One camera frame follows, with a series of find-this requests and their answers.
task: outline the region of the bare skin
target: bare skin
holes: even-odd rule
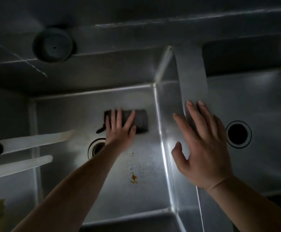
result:
[[[72,172],[39,204],[13,232],[79,231],[86,215],[97,199],[104,181],[117,157],[134,140],[135,111],[122,127],[122,109],[106,118],[106,145],[90,161]]]
[[[233,175],[223,123],[205,104],[199,101],[198,106],[201,112],[187,102],[199,135],[174,114],[190,149],[186,160],[181,144],[175,145],[172,155],[178,170],[204,188],[241,232],[281,231],[281,208]]]

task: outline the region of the brown speck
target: brown speck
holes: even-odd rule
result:
[[[136,183],[136,184],[138,183],[137,180],[136,180],[136,179],[137,179],[137,176],[134,175],[134,172],[132,172],[132,179],[133,179],[133,181],[131,181],[131,182],[132,182],[133,184],[134,184],[134,183]]]

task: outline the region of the orange stain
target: orange stain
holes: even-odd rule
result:
[[[134,175],[134,172],[132,172],[132,179],[133,179],[133,181],[131,181],[131,182],[132,182],[133,184],[134,184],[134,183],[138,183],[137,180],[136,180],[136,179],[137,179],[137,176]]]

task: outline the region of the white string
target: white string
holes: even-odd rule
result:
[[[16,56],[16,57],[19,58],[21,61],[23,61],[23,62],[27,63],[28,65],[30,65],[31,67],[35,68],[38,72],[44,74],[44,75],[47,77],[47,74],[46,74],[46,73],[42,72],[41,70],[39,70],[38,68],[36,68],[35,66],[33,66],[33,65],[30,64],[28,61],[26,61],[26,60],[24,60],[23,58],[21,58],[19,55],[17,55],[17,54],[15,54],[15,53],[11,52],[9,49],[5,48],[4,46],[1,46],[1,45],[0,45],[0,47],[3,48],[4,50],[6,50],[7,52],[13,54],[14,56]]]

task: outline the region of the drain hole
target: drain hole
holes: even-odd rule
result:
[[[93,147],[92,157],[95,156],[105,146],[105,143],[98,143]]]
[[[234,148],[244,148],[251,142],[252,132],[243,121],[233,121],[227,128],[228,143]]]
[[[106,138],[98,138],[94,140],[88,149],[88,158],[91,159],[93,156],[96,156],[100,150],[105,146]]]
[[[234,124],[228,131],[229,139],[236,145],[243,144],[248,137],[248,132],[242,124]]]

